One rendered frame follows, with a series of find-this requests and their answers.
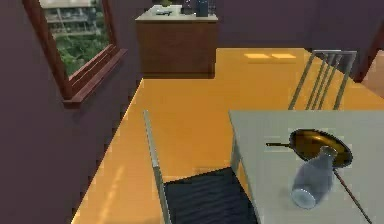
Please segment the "black pan with yellow inside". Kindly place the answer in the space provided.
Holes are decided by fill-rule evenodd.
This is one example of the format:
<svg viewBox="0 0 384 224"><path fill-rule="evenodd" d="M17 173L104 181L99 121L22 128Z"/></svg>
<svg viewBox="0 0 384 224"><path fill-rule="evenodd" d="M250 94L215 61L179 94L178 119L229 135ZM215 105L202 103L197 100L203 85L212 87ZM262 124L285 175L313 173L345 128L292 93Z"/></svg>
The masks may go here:
<svg viewBox="0 0 384 224"><path fill-rule="evenodd" d="M333 161L334 168L344 168L353 161L351 149L339 138L317 129L297 129L289 136L288 143L267 143L267 146L279 146L293 149L304 161L315 158L323 146L337 151Z"/></svg>

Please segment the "brown framed window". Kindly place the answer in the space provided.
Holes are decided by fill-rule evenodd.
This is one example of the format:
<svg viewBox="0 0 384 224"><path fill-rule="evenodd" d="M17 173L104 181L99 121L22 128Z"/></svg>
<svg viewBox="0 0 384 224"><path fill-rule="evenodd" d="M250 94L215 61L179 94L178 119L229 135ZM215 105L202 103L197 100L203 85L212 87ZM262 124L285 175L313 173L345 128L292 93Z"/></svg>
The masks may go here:
<svg viewBox="0 0 384 224"><path fill-rule="evenodd" d="M78 108L126 50L119 47L111 0L22 0L63 104Z"/></svg>

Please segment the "pale blue glass bottle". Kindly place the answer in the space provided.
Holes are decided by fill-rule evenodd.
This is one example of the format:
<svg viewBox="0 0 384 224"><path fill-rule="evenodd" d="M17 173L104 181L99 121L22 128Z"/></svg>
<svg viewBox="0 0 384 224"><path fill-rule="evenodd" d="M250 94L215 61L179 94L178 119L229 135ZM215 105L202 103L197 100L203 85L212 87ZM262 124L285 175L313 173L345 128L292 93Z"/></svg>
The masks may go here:
<svg viewBox="0 0 384 224"><path fill-rule="evenodd" d="M322 146L319 154L298 170L291 189L291 198L300 208L313 209L329 193L333 185L333 161L337 151Z"/></svg>

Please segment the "dark blue container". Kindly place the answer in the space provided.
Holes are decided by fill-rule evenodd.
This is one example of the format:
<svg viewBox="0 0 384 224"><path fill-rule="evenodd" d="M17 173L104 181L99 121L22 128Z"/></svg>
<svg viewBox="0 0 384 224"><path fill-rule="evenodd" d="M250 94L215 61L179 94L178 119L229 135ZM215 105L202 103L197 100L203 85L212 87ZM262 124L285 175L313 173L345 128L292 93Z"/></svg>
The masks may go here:
<svg viewBox="0 0 384 224"><path fill-rule="evenodd" d="M208 16L208 0L196 0L196 16Z"/></svg>

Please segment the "brown door frame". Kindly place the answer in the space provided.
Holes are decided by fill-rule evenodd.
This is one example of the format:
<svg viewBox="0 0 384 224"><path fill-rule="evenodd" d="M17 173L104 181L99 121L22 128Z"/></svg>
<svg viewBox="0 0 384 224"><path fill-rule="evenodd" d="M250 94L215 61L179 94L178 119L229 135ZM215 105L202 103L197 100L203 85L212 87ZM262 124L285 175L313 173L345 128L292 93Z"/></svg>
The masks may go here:
<svg viewBox="0 0 384 224"><path fill-rule="evenodd" d="M382 20L378 31L374 35L373 41L370 44L366 53L362 56L362 62L360 63L357 72L354 75L353 80L357 83L361 83L366 77L372 62L376 58L378 52L384 46L384 19Z"/></svg>

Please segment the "thin dark rod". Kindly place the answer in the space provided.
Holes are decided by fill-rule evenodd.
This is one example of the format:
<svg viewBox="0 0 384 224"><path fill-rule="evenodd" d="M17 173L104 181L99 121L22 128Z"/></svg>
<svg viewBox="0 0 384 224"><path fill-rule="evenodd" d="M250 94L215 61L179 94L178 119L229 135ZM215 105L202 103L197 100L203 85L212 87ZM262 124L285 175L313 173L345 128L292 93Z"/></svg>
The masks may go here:
<svg viewBox="0 0 384 224"><path fill-rule="evenodd" d="M350 190L350 188L347 186L346 182L342 179L340 174L338 173L337 169L333 169L333 173L336 176L336 178L339 180L340 184L343 186L345 191L348 193L349 197L351 200L354 202L354 204L357 206L357 208L360 210L361 214L364 216L365 220L369 224L373 224L372 220L369 218L363 207L361 206L360 202L358 199L354 196L353 192Z"/></svg>

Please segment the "grey chair with black seat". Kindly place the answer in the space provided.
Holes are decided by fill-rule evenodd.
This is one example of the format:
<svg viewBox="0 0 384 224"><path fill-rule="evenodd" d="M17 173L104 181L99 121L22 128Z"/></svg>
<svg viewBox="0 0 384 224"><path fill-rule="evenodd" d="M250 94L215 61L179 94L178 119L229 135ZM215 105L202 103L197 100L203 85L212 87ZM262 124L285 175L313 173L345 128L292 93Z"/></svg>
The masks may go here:
<svg viewBox="0 0 384 224"><path fill-rule="evenodd" d="M147 142L164 224L259 224L252 199L229 167L164 182L152 134L149 112L143 111Z"/></svg>

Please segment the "dark glass object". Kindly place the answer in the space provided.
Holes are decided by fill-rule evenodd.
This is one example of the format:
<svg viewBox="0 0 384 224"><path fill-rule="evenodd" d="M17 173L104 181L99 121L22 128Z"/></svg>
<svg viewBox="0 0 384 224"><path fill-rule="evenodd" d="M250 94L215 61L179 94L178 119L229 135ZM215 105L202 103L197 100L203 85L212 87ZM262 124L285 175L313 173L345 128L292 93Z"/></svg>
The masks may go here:
<svg viewBox="0 0 384 224"><path fill-rule="evenodd" d="M184 15L191 15L191 14L195 13L195 10L194 10L193 4L192 4L192 0L183 0L181 13Z"/></svg>

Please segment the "pale grey table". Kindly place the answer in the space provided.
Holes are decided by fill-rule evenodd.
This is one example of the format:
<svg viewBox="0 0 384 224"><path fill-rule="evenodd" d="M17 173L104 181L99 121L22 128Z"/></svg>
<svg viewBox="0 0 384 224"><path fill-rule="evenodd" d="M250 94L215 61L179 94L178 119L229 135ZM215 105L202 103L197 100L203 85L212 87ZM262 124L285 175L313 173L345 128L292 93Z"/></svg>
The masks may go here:
<svg viewBox="0 0 384 224"><path fill-rule="evenodd" d="M229 116L260 224L369 224L339 181L311 210L292 202L302 160L289 148L267 143L287 143L299 128L326 131L351 148L352 163L338 173L373 224L384 224L384 111L231 111Z"/></svg>

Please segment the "brown cabinet with pale top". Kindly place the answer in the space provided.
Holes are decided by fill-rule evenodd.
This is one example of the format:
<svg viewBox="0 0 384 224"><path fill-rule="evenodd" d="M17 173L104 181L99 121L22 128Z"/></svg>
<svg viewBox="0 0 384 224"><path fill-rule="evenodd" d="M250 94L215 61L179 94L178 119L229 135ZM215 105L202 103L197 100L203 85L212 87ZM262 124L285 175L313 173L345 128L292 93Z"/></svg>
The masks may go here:
<svg viewBox="0 0 384 224"><path fill-rule="evenodd" d="M218 17L184 15L181 5L154 5L135 19L141 72L155 79L215 77ZM170 16L156 12L172 11Z"/></svg>

